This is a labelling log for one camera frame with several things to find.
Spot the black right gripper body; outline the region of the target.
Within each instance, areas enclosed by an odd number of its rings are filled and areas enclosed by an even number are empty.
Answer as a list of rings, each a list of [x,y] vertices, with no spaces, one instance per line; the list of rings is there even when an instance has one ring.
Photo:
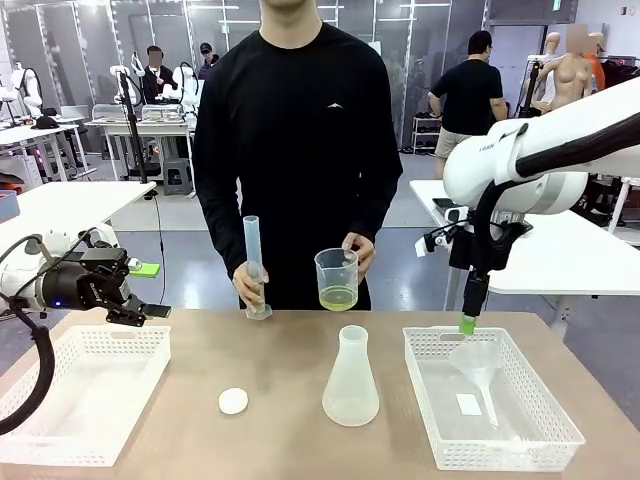
[[[488,233],[480,237],[481,242],[478,242],[468,222],[454,226],[447,231],[447,239],[451,241],[449,265],[466,270],[504,270],[514,243],[532,229],[533,226],[526,221],[491,222]]]

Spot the person's left hand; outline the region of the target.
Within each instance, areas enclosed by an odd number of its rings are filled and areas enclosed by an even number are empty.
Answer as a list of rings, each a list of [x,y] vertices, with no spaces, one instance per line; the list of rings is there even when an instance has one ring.
[[[361,284],[375,258],[374,243],[364,235],[349,232],[342,243],[342,248],[353,251],[358,257],[358,283]]]

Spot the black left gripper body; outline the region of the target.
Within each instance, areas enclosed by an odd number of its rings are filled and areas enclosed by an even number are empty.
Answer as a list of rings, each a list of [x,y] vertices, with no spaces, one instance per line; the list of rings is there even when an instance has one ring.
[[[124,305],[131,296],[126,281],[129,260],[124,248],[89,248],[72,253],[44,275],[44,304],[69,310]]]

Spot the person's right hand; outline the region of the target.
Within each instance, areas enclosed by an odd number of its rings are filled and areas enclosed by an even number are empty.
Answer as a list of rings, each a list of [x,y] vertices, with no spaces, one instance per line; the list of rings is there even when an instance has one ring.
[[[268,282],[269,276],[266,270],[263,270],[263,282],[256,282],[250,275],[247,261],[239,265],[232,275],[232,284],[240,300],[247,308],[254,311],[265,306],[265,301],[261,294],[264,290],[264,284]]]

